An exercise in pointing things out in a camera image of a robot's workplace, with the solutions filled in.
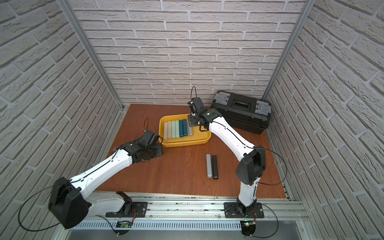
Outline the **long beige bar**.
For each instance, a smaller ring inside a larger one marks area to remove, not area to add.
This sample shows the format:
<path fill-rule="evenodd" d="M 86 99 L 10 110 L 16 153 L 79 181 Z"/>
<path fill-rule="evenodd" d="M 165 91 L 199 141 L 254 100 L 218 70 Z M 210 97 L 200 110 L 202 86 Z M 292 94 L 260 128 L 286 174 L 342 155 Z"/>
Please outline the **long beige bar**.
<path fill-rule="evenodd" d="M 172 121 L 169 121 L 168 122 L 168 130 L 167 130 L 168 139 L 173 138 L 172 130 L 173 130 Z"/>

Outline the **dark teal bar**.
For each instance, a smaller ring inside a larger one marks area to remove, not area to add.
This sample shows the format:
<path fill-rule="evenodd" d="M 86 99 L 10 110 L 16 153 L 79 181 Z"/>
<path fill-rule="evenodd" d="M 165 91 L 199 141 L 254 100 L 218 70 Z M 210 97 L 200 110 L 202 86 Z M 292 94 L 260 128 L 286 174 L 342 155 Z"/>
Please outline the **dark teal bar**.
<path fill-rule="evenodd" d="M 182 138 L 184 136 L 184 122 L 183 120 L 179 120 L 179 137 Z"/>

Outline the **light mint bar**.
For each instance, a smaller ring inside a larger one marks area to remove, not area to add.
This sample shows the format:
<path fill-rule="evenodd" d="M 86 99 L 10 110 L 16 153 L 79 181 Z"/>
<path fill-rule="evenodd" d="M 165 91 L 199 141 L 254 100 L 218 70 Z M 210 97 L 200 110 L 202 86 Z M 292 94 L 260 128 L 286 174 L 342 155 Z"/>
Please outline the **light mint bar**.
<path fill-rule="evenodd" d="M 176 138 L 180 137 L 180 124 L 179 124 L 179 120 L 175 121 L 175 137 Z"/>

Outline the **pale green bar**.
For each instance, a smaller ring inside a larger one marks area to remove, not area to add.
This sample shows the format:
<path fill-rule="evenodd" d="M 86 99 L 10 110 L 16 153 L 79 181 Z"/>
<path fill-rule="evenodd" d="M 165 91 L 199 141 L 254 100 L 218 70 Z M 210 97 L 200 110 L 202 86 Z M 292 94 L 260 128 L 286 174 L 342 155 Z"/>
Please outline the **pale green bar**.
<path fill-rule="evenodd" d="M 176 138 L 176 121 L 172 121 L 172 138 Z"/>

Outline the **black bar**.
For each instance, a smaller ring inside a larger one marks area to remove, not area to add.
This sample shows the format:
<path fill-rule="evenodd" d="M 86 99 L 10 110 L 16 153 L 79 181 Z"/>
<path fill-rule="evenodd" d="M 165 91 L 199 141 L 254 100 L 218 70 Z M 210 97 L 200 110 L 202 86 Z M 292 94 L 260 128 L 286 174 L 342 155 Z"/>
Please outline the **black bar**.
<path fill-rule="evenodd" d="M 216 155 L 212 156 L 212 167 L 213 167 L 213 178 L 214 178 L 214 180 L 218 180 L 219 179 L 218 162 L 217 162 L 217 156 Z"/>

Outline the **short beige bar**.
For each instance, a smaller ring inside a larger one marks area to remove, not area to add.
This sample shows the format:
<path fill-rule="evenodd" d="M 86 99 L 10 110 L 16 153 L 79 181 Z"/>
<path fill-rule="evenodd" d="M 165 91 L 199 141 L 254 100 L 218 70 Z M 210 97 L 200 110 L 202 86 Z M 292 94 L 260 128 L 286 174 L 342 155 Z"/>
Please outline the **short beige bar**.
<path fill-rule="evenodd" d="M 164 140 L 168 139 L 168 122 L 164 122 Z"/>

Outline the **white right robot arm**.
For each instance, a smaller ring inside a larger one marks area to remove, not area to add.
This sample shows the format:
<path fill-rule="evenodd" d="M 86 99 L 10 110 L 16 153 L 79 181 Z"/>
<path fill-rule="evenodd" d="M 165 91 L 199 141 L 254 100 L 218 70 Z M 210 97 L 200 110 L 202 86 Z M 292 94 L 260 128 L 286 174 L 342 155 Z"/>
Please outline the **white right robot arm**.
<path fill-rule="evenodd" d="M 266 169 L 266 154 L 263 147 L 256 147 L 236 132 L 216 109 L 207 109 L 199 97 L 188 102 L 194 125 L 203 126 L 215 134 L 234 153 L 239 161 L 236 169 L 241 181 L 237 198 L 238 211 L 243 216 L 254 207 L 258 184 Z"/>

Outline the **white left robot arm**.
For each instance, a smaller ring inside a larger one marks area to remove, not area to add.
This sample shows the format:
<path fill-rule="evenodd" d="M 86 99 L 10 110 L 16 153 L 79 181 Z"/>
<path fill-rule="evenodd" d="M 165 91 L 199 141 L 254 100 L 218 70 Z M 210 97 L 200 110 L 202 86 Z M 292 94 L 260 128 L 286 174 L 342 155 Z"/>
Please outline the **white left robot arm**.
<path fill-rule="evenodd" d="M 101 214 L 128 217 L 133 213 L 129 196 L 116 192 L 104 198 L 94 191 L 132 164 L 163 156 L 162 141 L 162 137 L 147 130 L 142 137 L 117 147 L 114 154 L 91 169 L 69 180 L 59 178 L 52 187 L 48 209 L 66 229 L 75 227 L 87 217 Z"/>

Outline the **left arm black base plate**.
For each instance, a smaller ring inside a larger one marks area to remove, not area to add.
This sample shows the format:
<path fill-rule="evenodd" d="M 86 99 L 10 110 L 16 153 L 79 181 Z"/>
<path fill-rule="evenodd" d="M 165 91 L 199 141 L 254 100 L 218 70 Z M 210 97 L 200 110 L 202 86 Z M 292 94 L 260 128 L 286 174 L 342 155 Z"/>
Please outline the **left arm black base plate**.
<path fill-rule="evenodd" d="M 147 211 L 147 202 L 124 203 L 117 212 L 106 213 L 107 218 L 144 218 Z"/>

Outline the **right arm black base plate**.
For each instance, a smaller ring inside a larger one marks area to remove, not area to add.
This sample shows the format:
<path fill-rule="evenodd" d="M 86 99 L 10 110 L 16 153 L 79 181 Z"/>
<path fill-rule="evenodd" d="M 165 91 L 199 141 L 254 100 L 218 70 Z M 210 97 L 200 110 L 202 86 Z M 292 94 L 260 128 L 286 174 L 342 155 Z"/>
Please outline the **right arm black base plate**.
<path fill-rule="evenodd" d="M 261 203 L 253 203 L 248 207 L 238 206 L 238 203 L 227 202 L 224 203 L 225 218 L 227 219 L 263 219 L 265 217 L 264 210 Z"/>

